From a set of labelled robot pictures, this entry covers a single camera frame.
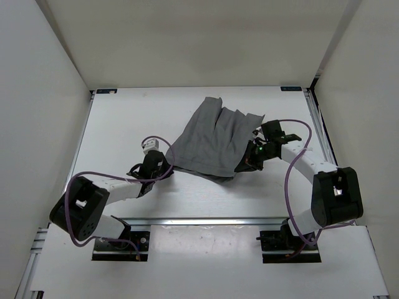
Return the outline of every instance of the white table surface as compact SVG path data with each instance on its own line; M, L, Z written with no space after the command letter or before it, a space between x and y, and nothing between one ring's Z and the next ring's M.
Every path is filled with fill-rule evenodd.
M297 118L313 127L303 93L281 92L279 87L118 89L116 94L95 96L74 172L123 175L142 160L140 141L144 137L159 135L174 141L205 96L222 97L226 107L244 113L265 113L264 121ZM284 124L283 129L307 136L306 128L299 124ZM316 137L310 145L322 155ZM282 185L286 169L286 163L278 159L268 161L264 171L239 174L227 186L176 172L171 179L156 183L143 198L111 204L105 213L120 217L285 217ZM295 212L309 208L311 185L297 171L292 173L290 188ZM226 229L204 230L214 246L207 238L193 242L193 234L203 236L202 230L179 227L170 234L164 227L153 226L148 262L134 263L93 262L93 242L74 247L64 231L51 225L31 289L43 290L44 299L371 299L388 294L365 227L323 232L319 240L322 263L284 265L262 264L260 243L254 240L258 227L233 227L232 234ZM221 245L240 240L245 244L233 249ZM175 252L170 246L174 242L179 243Z
M119 176L143 161L140 147L149 135L171 143L206 96L221 97L223 105L243 113L265 114L264 121L297 118L314 125L303 92L282 92L279 87L128 88L94 98L74 173L99 171ZM286 133L304 140L307 128L282 123ZM315 135L310 147L322 156ZM105 214L120 217L287 217L283 182L287 163L273 159L264 170L240 173L219 185L191 174L175 172L156 183L154 190L138 199L117 202ZM294 212L310 206L311 184L296 170L290 180Z

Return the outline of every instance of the purple cable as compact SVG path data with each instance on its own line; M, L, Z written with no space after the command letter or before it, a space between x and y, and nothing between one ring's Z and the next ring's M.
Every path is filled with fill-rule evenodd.
M175 152L173 151L172 146L170 145L169 142L167 142L167 140L163 139L162 137L158 137L158 136L149 136L149 137L145 138L145 139L142 141L142 144L143 144L146 140L148 140L148 139L150 139L150 138L157 138L157 139L162 140L163 142L165 142L165 143L169 146L169 149L171 150L172 157L173 157L173 161L172 161L170 167L169 167L168 170L167 170L162 176L160 176L159 178L155 178L155 179L128 179L128 178L121 178L121 177L119 177L119 176L112 176L111 174L98 173L98 172L95 172L95 171L82 171L81 173L77 173L77 174L75 174L74 176L71 177L71 179L70 179L69 182L68 182L67 189L66 189L66 191L65 191L65 202L64 202L64 205L65 205L65 220L66 220L66 223L67 223L68 233L69 233L69 235L70 235L70 238L71 238L71 240L72 240L72 243L74 243L77 247L86 246L91 240L93 240L93 239L98 239L98 238L101 238L101 237L99 237L99 236L93 236L93 237L88 238L88 239L87 239L85 242L83 242L83 243L78 243L77 240L76 240L76 238L75 238L74 232L72 231L72 224L71 224L71 221L70 221L70 213L69 213L69 205L68 205L68 203L69 203L69 192L70 192L70 187L71 187L72 183L74 182L74 180L75 180L77 177L79 177L79 176L83 176L83 175L85 175L85 174L92 174L92 175L95 175L95 176L102 176L102 177L105 177L105 178L117 179L117 180L119 180L119 181L127 181L127 182L130 182L130 183L152 183L152 182L160 181L161 179L165 178L165 177L171 172L171 170L173 169L173 165L174 165L174 163L175 163ZM130 244L131 246L133 246L133 248L136 250L136 254L137 254L137 256L138 256L138 259L140 260L140 254L138 253L137 246L136 246L136 244L134 244L132 241L130 241L130 240L123 240L123 239L111 239L111 238L102 238L102 239L103 239L103 240L106 240L106 241L111 241L111 242L124 242L124 243L129 243L129 244Z
M306 149L307 149L307 147L308 147L308 145L309 145L309 143L310 143L310 139L312 138L312 128L311 128L306 122L304 122L304 121L302 121L302 120L291 120L291 119L286 119L286 120L280 120L280 121L292 121L292 122L295 122L295 123L302 123L303 125L305 125L305 126L307 127L307 129L308 129L308 131L309 131L309 136L307 137L307 140L306 140L306 142L305 142L304 149L303 149L302 151L300 151L300 153L292 160L292 162L291 162L290 165L288 166L288 169L287 169L287 172L286 172L286 177L284 178L284 197L285 197L285 199L286 199L286 205L287 205L287 211L288 211L289 219L291 220L292 225L294 226L295 231L297 232L298 236L300 237L300 239L301 239L301 240L303 241L303 243L304 243L304 245L302 246L302 248L300 249L300 251L298 251L297 253L295 253L295 256L296 256L296 255L298 255L298 254L300 254L300 253L302 252L302 250L305 248L305 245L314 246L314 245L317 243L317 241L318 241L318 239L319 239L319 237L320 237L320 234L321 234L321 232L322 232L322 230L323 230L323 229L320 229L320 230L318 231L318 233L317 233L315 239L314 239L312 242L311 242L310 240L306 239L305 236L300 232L299 227L298 227L297 223L295 222L294 214L292 213L291 205L290 205L290 203L289 203L289 195L288 195L288 180L289 180L289 175L290 175L291 170L292 170L292 168L294 167L295 163L296 163L296 162L300 159L300 157L302 157L302 156L304 155L304 153L306 152ZM338 227L345 227L345 226L348 226L348 225L353 224L354 222L355 222L355 221L352 220L352 221L350 221L350 222L348 222L348 223L337 224L337 225L334 225L334 226L325 227L324 229L336 229L336 228L338 228Z

